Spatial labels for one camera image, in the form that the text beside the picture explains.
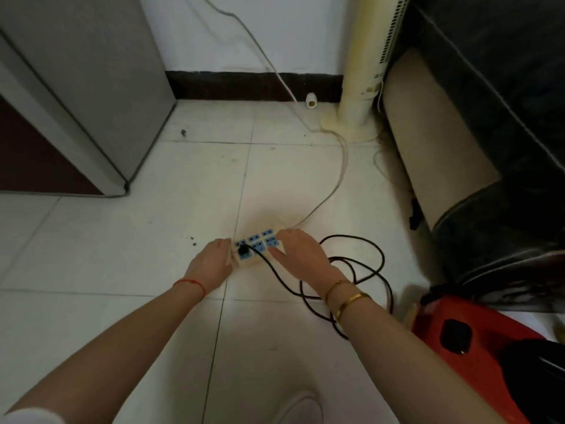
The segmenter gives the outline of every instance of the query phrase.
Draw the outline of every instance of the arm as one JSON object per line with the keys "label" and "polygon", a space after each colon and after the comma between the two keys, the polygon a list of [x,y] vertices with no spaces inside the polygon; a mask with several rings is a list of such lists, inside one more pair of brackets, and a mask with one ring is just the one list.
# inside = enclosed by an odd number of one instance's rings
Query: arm
{"label": "arm", "polygon": [[[272,256],[296,278],[324,298],[338,280],[347,280],[329,263],[314,238],[299,229],[280,231],[285,253]],[[337,286],[327,306],[334,313],[360,290]],[[373,383],[400,422],[406,424],[484,423],[505,421],[466,382],[414,334],[370,299],[359,299],[341,316],[341,327]]]}
{"label": "arm", "polygon": [[[190,263],[184,278],[209,293],[232,271],[226,266],[230,240],[210,242]],[[124,401],[157,359],[202,289],[179,283],[127,315],[70,356],[11,407],[42,408],[67,424],[112,422]]]}

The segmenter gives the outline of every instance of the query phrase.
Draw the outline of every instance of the hand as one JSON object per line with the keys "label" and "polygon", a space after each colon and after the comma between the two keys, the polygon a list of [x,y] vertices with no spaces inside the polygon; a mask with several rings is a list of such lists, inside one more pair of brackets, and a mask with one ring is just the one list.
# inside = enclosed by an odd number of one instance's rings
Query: hand
{"label": "hand", "polygon": [[276,238],[285,253],[269,247],[268,251],[294,277],[307,282],[321,297],[337,281],[346,280],[338,268],[329,263],[321,245],[300,229],[283,229]]}
{"label": "hand", "polygon": [[231,243],[231,239],[209,242],[190,263],[183,278],[199,281],[207,293],[216,290],[233,271],[231,264],[226,265]]}

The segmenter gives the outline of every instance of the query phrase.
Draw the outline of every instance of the forearm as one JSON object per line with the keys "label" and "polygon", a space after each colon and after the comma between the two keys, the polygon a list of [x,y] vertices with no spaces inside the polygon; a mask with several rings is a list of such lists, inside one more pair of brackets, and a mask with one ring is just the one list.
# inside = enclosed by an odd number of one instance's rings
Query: forearm
{"label": "forearm", "polygon": [[[359,292],[350,283],[338,286],[330,295],[330,310],[335,313]],[[439,356],[370,299],[353,302],[340,323],[400,422],[504,423]]]}
{"label": "forearm", "polygon": [[180,283],[127,315],[42,379],[10,411],[43,408],[67,422],[111,422],[202,291]]}

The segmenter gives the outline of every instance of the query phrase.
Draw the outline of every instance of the tower fan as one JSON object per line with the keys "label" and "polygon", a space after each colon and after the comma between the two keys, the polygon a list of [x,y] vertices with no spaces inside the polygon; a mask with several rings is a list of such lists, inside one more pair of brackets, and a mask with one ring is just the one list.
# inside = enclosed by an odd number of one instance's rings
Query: tower fan
{"label": "tower fan", "polygon": [[343,93],[337,111],[322,119],[349,142],[373,140],[382,125],[371,115],[374,99],[383,89],[383,77],[410,0],[359,0]]}

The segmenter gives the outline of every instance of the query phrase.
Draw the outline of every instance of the gold bracelet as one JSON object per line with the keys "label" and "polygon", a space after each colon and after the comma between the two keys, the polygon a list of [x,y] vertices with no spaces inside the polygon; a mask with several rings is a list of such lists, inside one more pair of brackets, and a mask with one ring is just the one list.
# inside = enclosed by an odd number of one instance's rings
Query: gold bracelet
{"label": "gold bracelet", "polygon": [[354,294],[353,296],[351,296],[349,299],[347,299],[340,306],[340,308],[335,313],[335,320],[337,321],[337,323],[340,322],[341,314],[343,314],[343,311],[345,311],[345,309],[348,306],[350,306],[353,302],[355,302],[357,299],[361,299],[362,297],[368,297],[369,299],[371,299],[371,296],[369,296],[367,293],[357,293],[357,294]]}
{"label": "gold bracelet", "polygon": [[326,292],[326,294],[325,294],[325,296],[324,296],[324,297],[325,297],[325,303],[326,303],[326,304],[328,303],[329,295],[331,294],[331,292],[333,292],[333,290],[334,290],[338,285],[343,284],[343,283],[348,283],[348,281],[346,281],[346,280],[339,280],[338,282],[336,282],[334,285],[332,285],[332,286],[329,288],[328,292]]}

